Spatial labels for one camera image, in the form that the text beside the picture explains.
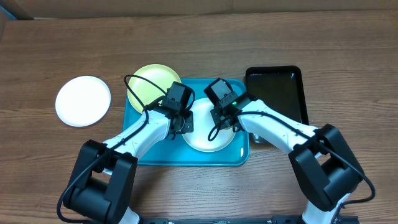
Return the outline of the white plate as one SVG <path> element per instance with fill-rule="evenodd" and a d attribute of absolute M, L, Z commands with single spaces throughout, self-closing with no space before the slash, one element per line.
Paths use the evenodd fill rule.
<path fill-rule="evenodd" d="M 110 104 L 111 92 L 104 81 L 93 76 L 80 76 L 61 87 L 55 99 L 55 111 L 65 124 L 85 127 L 102 119 Z"/>
<path fill-rule="evenodd" d="M 201 152 L 215 152 L 225 148 L 234 138 L 231 129 L 222 129 L 213 141 L 208 140 L 211 129 L 215 126 L 211 116 L 213 103 L 208 98 L 195 100 L 193 112 L 193 132 L 183 134 L 186 143 Z"/>

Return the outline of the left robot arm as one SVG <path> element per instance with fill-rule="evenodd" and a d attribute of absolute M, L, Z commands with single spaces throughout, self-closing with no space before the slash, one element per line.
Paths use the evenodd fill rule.
<path fill-rule="evenodd" d="M 173 82 L 164 96 L 145 107 L 142 116 L 121 134 L 103 143 L 82 145 L 69 183 L 57 204 L 66 223 L 140 223 L 130 207 L 139 159 L 167 136 L 193 131 L 194 91 Z M 66 207 L 82 219 L 65 218 Z"/>

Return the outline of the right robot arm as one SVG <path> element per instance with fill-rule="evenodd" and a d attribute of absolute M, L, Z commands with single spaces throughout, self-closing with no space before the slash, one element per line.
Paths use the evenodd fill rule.
<path fill-rule="evenodd" d="M 308 199 L 303 223 L 334 223 L 348 197 L 364 180 L 364 172 L 340 131 L 326 124 L 318 129 L 298 123 L 268 107 L 245 92 L 238 95 L 224 79 L 218 78 L 204 90 L 213 103 L 215 127 L 232 128 L 264 138 L 286 153 L 302 193 Z"/>

